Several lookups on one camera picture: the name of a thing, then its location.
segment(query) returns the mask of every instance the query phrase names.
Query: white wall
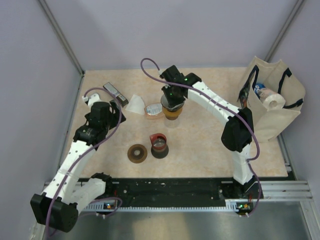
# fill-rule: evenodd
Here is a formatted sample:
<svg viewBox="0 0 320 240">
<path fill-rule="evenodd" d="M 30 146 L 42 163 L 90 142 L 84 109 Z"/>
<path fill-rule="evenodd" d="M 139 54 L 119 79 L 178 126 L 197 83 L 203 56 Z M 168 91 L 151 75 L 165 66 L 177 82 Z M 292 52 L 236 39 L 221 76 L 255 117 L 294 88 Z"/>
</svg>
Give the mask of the white wall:
<svg viewBox="0 0 320 240">
<path fill-rule="evenodd" d="M 0 2 L 0 239 L 25 240 L 57 170 L 80 77 L 35 0 Z"/>
<path fill-rule="evenodd" d="M 47 0 L 85 70 L 247 66 L 264 58 L 296 0 Z"/>
<path fill-rule="evenodd" d="M 296 174 L 308 180 L 320 212 L 320 1 L 307 0 L 273 60 L 289 65 L 306 90 L 301 115 L 284 131 Z"/>
</svg>

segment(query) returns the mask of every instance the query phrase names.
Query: beige tote bag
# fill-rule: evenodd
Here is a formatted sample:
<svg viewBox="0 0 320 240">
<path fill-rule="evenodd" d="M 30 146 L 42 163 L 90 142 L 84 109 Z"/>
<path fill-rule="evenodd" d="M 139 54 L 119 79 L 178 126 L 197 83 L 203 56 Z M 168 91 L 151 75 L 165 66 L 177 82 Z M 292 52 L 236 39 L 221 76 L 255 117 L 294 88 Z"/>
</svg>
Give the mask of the beige tote bag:
<svg viewBox="0 0 320 240">
<path fill-rule="evenodd" d="M 268 110 L 254 92 L 256 84 L 281 94 L 282 109 Z M 265 62 L 256 56 L 246 69 L 238 86 L 241 106 L 252 111 L 254 134 L 259 142 L 277 137 L 299 114 L 306 90 L 282 61 Z"/>
</svg>

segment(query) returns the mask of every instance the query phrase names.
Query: wooden tabletop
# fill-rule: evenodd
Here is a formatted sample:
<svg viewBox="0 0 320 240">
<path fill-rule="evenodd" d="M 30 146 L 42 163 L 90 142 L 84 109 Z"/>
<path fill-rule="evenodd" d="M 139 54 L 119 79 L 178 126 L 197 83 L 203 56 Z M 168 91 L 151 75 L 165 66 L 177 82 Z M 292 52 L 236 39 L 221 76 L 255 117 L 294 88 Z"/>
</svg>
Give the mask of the wooden tabletop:
<svg viewBox="0 0 320 240">
<path fill-rule="evenodd" d="M 232 104 L 237 101 L 236 88 L 244 67 L 180 68 L 185 75 L 193 72 L 215 93 Z M 155 69 L 148 72 L 157 77 Z M 69 149 L 77 128 L 83 125 L 85 114 L 90 111 L 81 96 L 92 87 L 102 87 L 112 83 L 128 100 L 133 94 L 141 96 L 145 105 L 159 103 L 163 84 L 149 79 L 140 69 L 92 70 L 86 71 L 76 106 L 72 127 L 69 131 Z M 98 93 L 103 101 L 112 98 L 103 91 Z M 105 173 L 113 178 L 184 178 L 184 177 L 231 177 L 233 160 L 229 150 L 221 142 L 223 126 L 204 108 L 191 100 L 186 100 L 176 127 L 164 117 L 146 119 L 146 116 L 122 109 L 126 121 L 121 123 L 116 133 L 102 144 L 88 161 L 80 177 L 88 178 L 94 173 Z M 167 138 L 168 155 L 163 159 L 151 154 L 151 134 L 162 133 Z M 127 156 L 134 144 L 142 144 L 148 150 L 146 160 L 132 163 Z M 287 171 L 277 140 L 260 144 L 260 157 L 252 167 L 261 177 L 286 177 Z M 256 153 L 252 143 L 251 154 Z"/>
</svg>

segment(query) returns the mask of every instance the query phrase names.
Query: gray floor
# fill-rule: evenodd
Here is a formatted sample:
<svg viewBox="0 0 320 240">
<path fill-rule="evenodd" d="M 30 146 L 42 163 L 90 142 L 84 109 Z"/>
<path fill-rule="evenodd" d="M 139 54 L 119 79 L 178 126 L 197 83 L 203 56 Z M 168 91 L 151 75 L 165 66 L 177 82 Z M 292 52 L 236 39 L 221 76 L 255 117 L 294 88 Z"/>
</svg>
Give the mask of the gray floor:
<svg viewBox="0 0 320 240">
<path fill-rule="evenodd" d="M 250 218 L 233 212 L 118 212 L 84 216 L 52 240 L 309 240 L 298 202 L 261 202 Z"/>
</svg>

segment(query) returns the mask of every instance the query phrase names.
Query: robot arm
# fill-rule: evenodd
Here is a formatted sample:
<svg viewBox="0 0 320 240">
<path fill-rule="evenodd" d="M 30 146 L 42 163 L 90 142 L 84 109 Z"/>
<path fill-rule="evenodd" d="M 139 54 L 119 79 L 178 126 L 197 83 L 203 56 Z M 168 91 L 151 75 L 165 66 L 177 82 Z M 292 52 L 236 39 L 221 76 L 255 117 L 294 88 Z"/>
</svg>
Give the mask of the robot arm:
<svg viewBox="0 0 320 240">
<path fill-rule="evenodd" d="M 177 118 L 178 116 L 175 116 L 174 118 L 172 118 L 172 116 L 174 116 L 174 113 L 179 114 L 181 112 L 179 109 L 184 105 L 185 98 L 193 100 L 208 112 L 212 113 L 224 126 L 221 141 L 224 146 L 232 152 L 234 164 L 233 178 L 241 185 L 249 182 L 253 178 L 253 173 L 250 171 L 247 163 L 252 141 L 251 134 L 248 129 L 236 116 L 220 106 L 217 106 L 212 101 L 209 101 L 202 94 L 192 89 L 170 85 L 170 82 L 187 85 L 193 89 L 200 90 L 211 97 L 215 102 L 232 110 L 236 114 L 241 115 L 251 126 L 251 129 L 253 129 L 251 111 L 248 108 L 239 109 L 238 107 L 230 104 L 211 91 L 197 75 L 189 73 L 184 76 L 174 65 L 166 69 L 160 77 L 168 82 L 168 85 L 162 88 L 164 95 L 161 98 L 161 103 L 164 107 L 164 114 L 166 117 L 169 116 L 167 117 L 168 119 Z"/>
<path fill-rule="evenodd" d="M 107 191 L 110 177 L 103 173 L 94 174 L 84 187 L 76 191 L 74 189 L 79 175 L 98 149 L 93 146 L 104 140 L 108 130 L 117 125 L 120 113 L 115 102 L 102 102 L 97 93 L 84 101 L 91 109 L 90 113 L 85 115 L 87 122 L 76 130 L 70 150 L 51 183 L 41 195 L 34 194 L 30 201 L 36 221 L 45 225 L 49 205 L 67 175 L 53 203 L 49 222 L 50 227 L 66 233 L 74 227 L 82 210 Z M 87 151 L 89 152 L 69 171 L 75 161 Z"/>
</svg>

